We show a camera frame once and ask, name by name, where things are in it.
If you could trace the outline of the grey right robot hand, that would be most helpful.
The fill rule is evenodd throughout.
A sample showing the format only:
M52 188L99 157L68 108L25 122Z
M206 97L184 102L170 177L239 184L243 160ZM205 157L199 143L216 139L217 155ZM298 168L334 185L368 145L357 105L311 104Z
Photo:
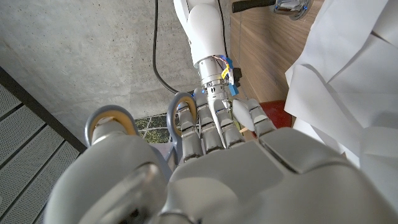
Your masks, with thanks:
M239 137L232 128L234 121L248 130L254 130L249 114L248 102L239 98L230 99L238 94L242 73L233 67L232 61L220 56L212 56L198 63L202 90L221 142L225 148L236 142Z

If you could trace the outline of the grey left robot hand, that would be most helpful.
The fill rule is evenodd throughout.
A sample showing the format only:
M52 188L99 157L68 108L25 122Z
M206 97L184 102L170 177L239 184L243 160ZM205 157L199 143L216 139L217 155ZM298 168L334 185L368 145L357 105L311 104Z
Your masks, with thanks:
M87 150L50 194L45 223L396 223L397 211L336 151L277 129L248 103L256 140L225 148L207 99L177 93L167 113L169 159L118 105L85 125Z

